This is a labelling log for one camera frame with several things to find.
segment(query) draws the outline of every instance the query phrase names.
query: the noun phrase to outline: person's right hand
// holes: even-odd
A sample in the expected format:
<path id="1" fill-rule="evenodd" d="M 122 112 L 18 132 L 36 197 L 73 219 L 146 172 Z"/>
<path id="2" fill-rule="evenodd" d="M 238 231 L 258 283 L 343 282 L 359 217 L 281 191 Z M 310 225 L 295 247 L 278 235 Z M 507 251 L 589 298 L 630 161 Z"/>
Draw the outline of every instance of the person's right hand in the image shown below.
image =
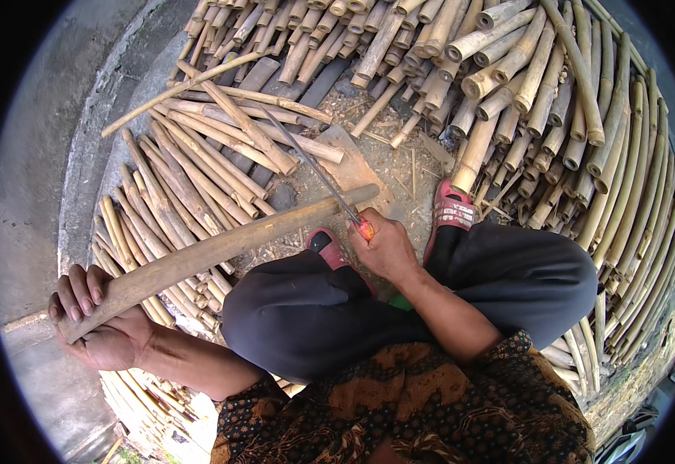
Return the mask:
<path id="1" fill-rule="evenodd" d="M 367 241 L 361 236 L 355 223 L 347 220 L 345 226 L 348 229 L 348 239 L 358 259 L 373 274 L 397 285 L 420 267 L 407 230 L 401 222 L 386 219 L 373 208 L 364 209 L 359 215 L 371 223 L 375 235 L 371 241 Z"/>
<path id="2" fill-rule="evenodd" d="M 58 291 L 48 299 L 48 314 L 57 324 L 62 318 L 78 322 L 90 316 L 103 301 L 103 284 L 112 277 L 98 266 L 85 271 L 75 264 L 62 275 Z M 97 370 L 125 370 L 138 366 L 154 333 L 154 323 L 137 305 L 107 321 L 81 339 L 69 344 L 54 325 L 62 348 Z"/>

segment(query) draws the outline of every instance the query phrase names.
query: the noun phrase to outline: red handle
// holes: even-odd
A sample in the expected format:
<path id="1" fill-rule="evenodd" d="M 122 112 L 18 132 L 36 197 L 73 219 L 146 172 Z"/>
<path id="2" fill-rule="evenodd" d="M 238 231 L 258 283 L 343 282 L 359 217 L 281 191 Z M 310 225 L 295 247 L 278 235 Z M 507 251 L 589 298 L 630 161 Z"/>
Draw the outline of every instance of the red handle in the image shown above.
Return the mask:
<path id="1" fill-rule="evenodd" d="M 363 218 L 361 218 L 361 225 L 358 227 L 358 231 L 367 241 L 371 241 L 371 238 L 373 238 L 376 234 L 376 232 L 374 232 L 374 227 L 371 226 L 371 223 Z"/>

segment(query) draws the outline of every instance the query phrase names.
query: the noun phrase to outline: brown patterned shirt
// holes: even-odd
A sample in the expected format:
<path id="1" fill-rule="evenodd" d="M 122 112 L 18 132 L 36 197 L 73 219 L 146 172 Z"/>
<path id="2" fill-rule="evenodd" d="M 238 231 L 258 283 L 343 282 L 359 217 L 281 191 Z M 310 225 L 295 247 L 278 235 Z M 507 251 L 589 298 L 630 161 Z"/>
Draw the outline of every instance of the brown patterned shirt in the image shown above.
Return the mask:
<path id="1" fill-rule="evenodd" d="M 468 369 L 391 345 L 293 399 L 265 376 L 216 407 L 211 462 L 366 462 L 385 437 L 406 462 L 589 462 L 595 443 L 523 330 Z"/>

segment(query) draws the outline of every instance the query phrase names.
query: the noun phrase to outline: foot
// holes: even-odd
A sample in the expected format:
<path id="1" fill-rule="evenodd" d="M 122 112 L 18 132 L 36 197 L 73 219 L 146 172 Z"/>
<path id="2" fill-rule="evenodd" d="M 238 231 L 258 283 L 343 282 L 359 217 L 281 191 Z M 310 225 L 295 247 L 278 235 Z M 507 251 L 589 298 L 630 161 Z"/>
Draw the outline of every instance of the foot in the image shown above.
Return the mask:
<path id="1" fill-rule="evenodd" d="M 347 250 L 342 246 L 340 238 L 332 230 L 325 227 L 314 229 L 307 237 L 305 247 L 319 253 L 333 271 L 343 266 L 351 266 L 361 276 L 371 291 L 371 296 L 375 298 L 376 289 L 373 284 L 370 283 L 366 276 L 358 272 L 358 269 L 351 263 Z"/>
<path id="2" fill-rule="evenodd" d="M 423 263 L 427 263 L 433 246 L 437 228 L 454 226 L 463 230 L 471 229 L 474 224 L 475 210 L 468 195 L 451 189 L 451 180 L 446 178 L 438 184 L 433 201 L 433 227 L 430 240 L 425 247 Z"/>

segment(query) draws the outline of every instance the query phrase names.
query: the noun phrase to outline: red sandal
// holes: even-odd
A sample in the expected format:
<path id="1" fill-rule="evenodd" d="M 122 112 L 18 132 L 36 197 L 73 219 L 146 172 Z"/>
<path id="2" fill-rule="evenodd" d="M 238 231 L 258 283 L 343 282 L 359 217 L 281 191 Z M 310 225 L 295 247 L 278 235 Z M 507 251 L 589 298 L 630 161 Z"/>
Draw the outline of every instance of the red sandal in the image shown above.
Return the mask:
<path id="1" fill-rule="evenodd" d="M 449 197 L 457 195 L 461 201 Z M 435 190 L 435 199 L 433 201 L 433 226 L 432 234 L 425 252 L 423 253 L 423 265 L 428 261 L 433 245 L 435 245 L 435 235 L 440 226 L 460 227 L 463 230 L 471 229 L 475 219 L 475 209 L 469 195 L 463 195 L 451 188 L 451 180 L 446 178 L 437 185 Z"/>
<path id="2" fill-rule="evenodd" d="M 371 283 L 369 279 L 366 278 L 366 276 L 361 274 L 361 272 L 356 269 L 356 267 L 350 261 L 350 255 L 348 255 L 348 251 L 344 246 L 342 246 L 340 238 L 332 230 L 325 227 L 319 227 L 311 231 L 311 234 L 306 237 L 306 241 L 304 243 L 305 249 L 309 249 L 309 244 L 311 244 L 312 239 L 319 232 L 323 232 L 331 239 L 330 243 L 320 250 L 320 256 L 322 256 L 322 258 L 327 261 L 327 265 L 330 266 L 330 269 L 337 270 L 343 266 L 351 266 L 368 286 L 369 290 L 371 291 L 371 297 L 376 298 L 376 288 L 374 287 L 373 283 Z"/>

